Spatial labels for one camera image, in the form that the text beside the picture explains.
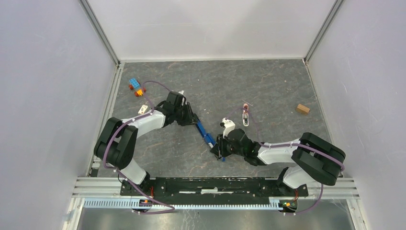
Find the blue stapler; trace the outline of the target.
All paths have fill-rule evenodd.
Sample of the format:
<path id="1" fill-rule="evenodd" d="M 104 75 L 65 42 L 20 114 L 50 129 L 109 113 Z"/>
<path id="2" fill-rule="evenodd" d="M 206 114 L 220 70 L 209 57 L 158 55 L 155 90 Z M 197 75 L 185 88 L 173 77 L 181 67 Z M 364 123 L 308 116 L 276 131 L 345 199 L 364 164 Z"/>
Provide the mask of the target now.
<path id="1" fill-rule="evenodd" d="M 217 160 L 225 161 L 225 157 L 219 152 L 219 144 L 217 144 L 213 136 L 205 130 L 201 121 L 197 122 L 196 127 L 205 143 L 210 147 L 210 152 L 215 155 Z"/>

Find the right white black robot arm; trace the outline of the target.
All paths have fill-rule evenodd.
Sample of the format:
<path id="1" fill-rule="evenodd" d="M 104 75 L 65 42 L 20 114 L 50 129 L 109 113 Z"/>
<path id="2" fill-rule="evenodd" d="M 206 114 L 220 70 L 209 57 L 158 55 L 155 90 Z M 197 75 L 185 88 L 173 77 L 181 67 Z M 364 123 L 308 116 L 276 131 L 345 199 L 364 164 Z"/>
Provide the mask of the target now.
<path id="1" fill-rule="evenodd" d="M 310 182 L 334 186 L 344 171 L 346 158 L 344 151 L 310 132 L 293 141 L 271 144 L 249 139 L 242 129 L 219 134 L 211 153 L 219 160 L 238 155 L 253 166 L 294 164 L 280 173 L 276 183 L 277 191 L 283 196 Z"/>

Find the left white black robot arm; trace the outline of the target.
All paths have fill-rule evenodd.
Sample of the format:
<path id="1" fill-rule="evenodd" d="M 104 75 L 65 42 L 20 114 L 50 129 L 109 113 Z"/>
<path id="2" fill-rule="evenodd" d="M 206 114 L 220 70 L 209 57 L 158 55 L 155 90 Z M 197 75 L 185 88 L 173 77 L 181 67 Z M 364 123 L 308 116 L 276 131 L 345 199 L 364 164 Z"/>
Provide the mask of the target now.
<path id="1" fill-rule="evenodd" d="M 140 136 L 174 122 L 189 126 L 197 124 L 199 118 L 183 94 L 170 91 L 166 100 L 143 115 L 128 119 L 109 118 L 93 154 L 102 160 L 104 166 L 118 170 L 131 181 L 132 189 L 138 195 L 145 195 L 150 190 L 149 174 L 134 160 L 136 141 Z"/>

